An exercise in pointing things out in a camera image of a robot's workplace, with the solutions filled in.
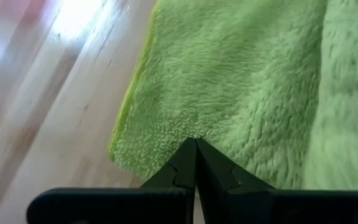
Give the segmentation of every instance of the black plastic piece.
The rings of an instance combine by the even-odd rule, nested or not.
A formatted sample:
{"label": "black plastic piece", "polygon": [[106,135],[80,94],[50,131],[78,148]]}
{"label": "black plastic piece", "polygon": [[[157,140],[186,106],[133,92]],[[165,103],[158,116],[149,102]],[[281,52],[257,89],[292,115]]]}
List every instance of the black plastic piece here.
{"label": "black plastic piece", "polygon": [[187,139],[139,189],[55,189],[27,210],[34,223],[193,223],[195,184],[212,223],[358,223],[358,192],[277,190],[202,139]]}

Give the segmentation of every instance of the wooden floor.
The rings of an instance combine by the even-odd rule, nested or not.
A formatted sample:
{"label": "wooden floor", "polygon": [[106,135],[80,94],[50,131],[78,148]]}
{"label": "wooden floor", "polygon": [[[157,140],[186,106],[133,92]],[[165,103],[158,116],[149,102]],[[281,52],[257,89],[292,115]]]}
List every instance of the wooden floor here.
{"label": "wooden floor", "polygon": [[141,184],[106,146],[154,4],[0,0],[0,223],[53,187]]}

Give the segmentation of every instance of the green towel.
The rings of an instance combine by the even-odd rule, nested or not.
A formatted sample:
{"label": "green towel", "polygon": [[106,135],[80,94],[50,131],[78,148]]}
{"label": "green towel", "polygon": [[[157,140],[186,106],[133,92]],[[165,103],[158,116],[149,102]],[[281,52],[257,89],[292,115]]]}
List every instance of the green towel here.
{"label": "green towel", "polygon": [[281,189],[358,188],[358,0],[159,0],[108,151],[148,178],[187,137]]}

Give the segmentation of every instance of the green microfiber cloth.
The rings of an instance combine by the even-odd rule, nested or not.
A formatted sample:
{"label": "green microfiber cloth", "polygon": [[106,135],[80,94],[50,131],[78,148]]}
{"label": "green microfiber cloth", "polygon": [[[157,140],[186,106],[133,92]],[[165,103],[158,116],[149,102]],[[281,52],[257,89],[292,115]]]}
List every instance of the green microfiber cloth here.
{"label": "green microfiber cloth", "polygon": [[108,151],[148,178],[187,137],[281,189],[358,188],[358,0],[159,0]]}

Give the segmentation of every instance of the fluffy green fabric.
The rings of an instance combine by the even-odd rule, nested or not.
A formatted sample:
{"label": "fluffy green fabric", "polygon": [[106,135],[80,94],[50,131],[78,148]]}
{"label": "fluffy green fabric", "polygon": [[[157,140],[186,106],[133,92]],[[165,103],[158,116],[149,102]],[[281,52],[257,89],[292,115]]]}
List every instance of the fluffy green fabric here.
{"label": "fluffy green fabric", "polygon": [[202,137],[278,188],[358,188],[358,167],[343,173],[358,156],[354,13],[350,0],[159,0],[111,158],[148,178]]}

